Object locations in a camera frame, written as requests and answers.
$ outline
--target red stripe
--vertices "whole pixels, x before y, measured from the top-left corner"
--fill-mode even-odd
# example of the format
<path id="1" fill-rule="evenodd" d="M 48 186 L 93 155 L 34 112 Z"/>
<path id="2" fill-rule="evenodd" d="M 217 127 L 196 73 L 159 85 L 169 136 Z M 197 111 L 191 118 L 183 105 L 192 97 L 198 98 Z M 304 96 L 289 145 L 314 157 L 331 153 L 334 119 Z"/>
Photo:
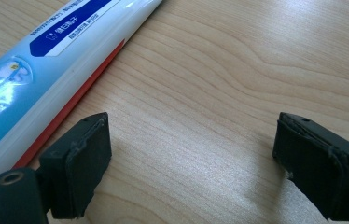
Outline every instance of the red stripe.
<path id="1" fill-rule="evenodd" d="M 87 81 L 79 88 L 75 95 L 67 102 L 67 104 L 62 108 L 58 115 L 51 121 L 47 128 L 35 139 L 32 145 L 26 150 L 26 152 L 21 156 L 21 158 L 15 163 L 13 168 L 19 168 L 26 166 L 38 150 L 47 142 L 49 137 L 55 132 L 62 121 L 67 117 L 70 111 L 76 106 L 78 101 L 91 87 L 93 82 L 102 74 L 105 68 L 110 64 L 113 58 L 122 49 L 125 40 L 122 40 L 119 45 L 111 52 L 110 55 L 102 62 L 102 64 L 92 73 L 92 75 L 87 79 Z"/>

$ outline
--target toothpaste tube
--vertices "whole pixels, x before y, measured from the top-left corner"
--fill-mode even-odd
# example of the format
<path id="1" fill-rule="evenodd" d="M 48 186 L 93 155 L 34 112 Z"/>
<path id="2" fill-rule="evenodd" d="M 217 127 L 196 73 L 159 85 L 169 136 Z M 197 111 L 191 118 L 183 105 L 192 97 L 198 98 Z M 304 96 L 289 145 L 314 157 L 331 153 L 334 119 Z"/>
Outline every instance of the toothpaste tube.
<path id="1" fill-rule="evenodd" d="M 0 58 L 0 173 L 26 165 L 161 0 L 73 0 Z"/>

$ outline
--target wood grain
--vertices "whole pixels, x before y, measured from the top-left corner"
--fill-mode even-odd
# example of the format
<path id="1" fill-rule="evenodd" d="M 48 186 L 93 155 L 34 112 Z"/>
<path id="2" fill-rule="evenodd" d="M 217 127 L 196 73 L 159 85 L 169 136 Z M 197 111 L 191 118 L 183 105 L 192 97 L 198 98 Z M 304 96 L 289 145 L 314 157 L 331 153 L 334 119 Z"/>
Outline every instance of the wood grain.
<path id="1" fill-rule="evenodd" d="M 0 55 L 66 2 L 0 0 Z M 281 111 L 349 140 L 349 1 L 165 0 L 48 145 L 101 111 L 110 166 L 51 223 L 326 223 L 272 145 Z"/>

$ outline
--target blue label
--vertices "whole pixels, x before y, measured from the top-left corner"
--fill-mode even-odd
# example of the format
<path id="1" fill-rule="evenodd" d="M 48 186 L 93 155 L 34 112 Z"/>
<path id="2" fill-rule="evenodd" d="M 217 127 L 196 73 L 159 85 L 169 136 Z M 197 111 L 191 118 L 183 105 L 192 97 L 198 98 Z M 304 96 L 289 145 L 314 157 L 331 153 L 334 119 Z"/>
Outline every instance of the blue label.
<path id="1" fill-rule="evenodd" d="M 82 32 L 94 20 L 93 14 L 111 1 L 90 0 L 70 13 L 30 43 L 31 54 L 35 57 L 44 57 L 65 38 L 76 37 L 77 33 Z"/>

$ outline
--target clamp jaw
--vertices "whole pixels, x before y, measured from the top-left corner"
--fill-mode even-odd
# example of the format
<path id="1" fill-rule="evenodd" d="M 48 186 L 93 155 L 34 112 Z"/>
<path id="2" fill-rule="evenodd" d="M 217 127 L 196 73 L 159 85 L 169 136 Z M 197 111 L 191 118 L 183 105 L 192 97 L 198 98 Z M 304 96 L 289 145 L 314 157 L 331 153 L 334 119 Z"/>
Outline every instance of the clamp jaw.
<path id="1" fill-rule="evenodd" d="M 106 113 L 79 121 L 39 158 L 36 171 L 0 174 L 0 223 L 83 217 L 111 159 Z"/>
<path id="2" fill-rule="evenodd" d="M 273 157 L 324 218 L 349 221 L 349 142 L 317 123 L 281 113 Z"/>

